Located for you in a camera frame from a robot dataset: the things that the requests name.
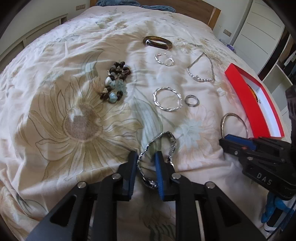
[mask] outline white door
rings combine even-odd
[[[278,45],[284,27],[269,6],[262,0],[254,0],[234,43],[237,55],[260,73]]]

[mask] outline brown bangle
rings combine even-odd
[[[160,43],[156,43],[156,42],[153,42],[151,40],[156,40],[156,41],[160,41],[160,42],[164,42],[166,44],[160,44]],[[164,39],[164,38],[161,38],[161,37],[156,37],[156,36],[147,36],[143,39],[143,43],[144,44],[147,44],[149,46],[152,46],[152,47],[156,47],[156,48],[161,48],[161,49],[171,49],[173,47],[173,44],[171,41],[167,40],[167,39]]]

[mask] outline open box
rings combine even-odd
[[[235,64],[230,64],[225,74],[246,112],[254,137],[283,138],[280,118],[265,87]]]

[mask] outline flower center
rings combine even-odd
[[[82,104],[67,113],[63,129],[72,139],[90,141],[102,131],[102,126],[98,125],[100,121],[101,118],[96,115],[91,106]]]

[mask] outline white wall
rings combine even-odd
[[[86,8],[76,11],[76,6]],[[0,54],[21,36],[58,16],[68,14],[67,20],[89,8],[89,0],[31,0],[11,21],[0,38]]]
[[[220,16],[213,29],[217,39],[230,43],[245,14],[251,0],[203,0],[221,10]],[[224,29],[232,33],[230,37],[223,33]]]

